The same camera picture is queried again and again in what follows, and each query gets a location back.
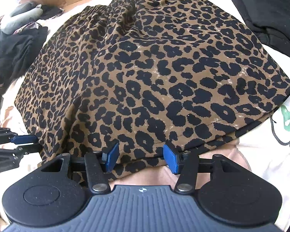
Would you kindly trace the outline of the leopard print skirt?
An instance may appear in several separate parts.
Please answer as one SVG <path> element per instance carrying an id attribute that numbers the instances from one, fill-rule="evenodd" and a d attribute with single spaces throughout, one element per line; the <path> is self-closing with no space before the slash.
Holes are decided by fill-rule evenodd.
<path id="1" fill-rule="evenodd" d="M 115 180 L 200 154 L 264 122 L 290 79 L 237 18 L 208 0 L 85 7 L 41 49 L 15 99 L 43 162 L 117 143 Z"/>

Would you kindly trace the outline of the black clothes pile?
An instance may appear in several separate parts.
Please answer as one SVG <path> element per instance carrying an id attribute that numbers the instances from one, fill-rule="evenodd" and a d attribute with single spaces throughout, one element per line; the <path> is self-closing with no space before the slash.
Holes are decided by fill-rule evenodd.
<path id="1" fill-rule="evenodd" d="M 42 5 L 42 10 L 43 14 L 37 21 L 24 25 L 11 35 L 6 35 L 0 29 L 0 85 L 8 86 L 13 80 L 23 76 L 39 54 L 48 36 L 48 28 L 38 21 L 63 12 L 62 9 L 49 5 Z"/>

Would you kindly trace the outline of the folded black garment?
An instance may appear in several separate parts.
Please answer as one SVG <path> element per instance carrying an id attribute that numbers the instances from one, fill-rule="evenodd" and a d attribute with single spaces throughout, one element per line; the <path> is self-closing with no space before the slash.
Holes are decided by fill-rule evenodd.
<path id="1" fill-rule="evenodd" d="M 290 57 L 290 0 L 232 0 L 262 44 Z"/>

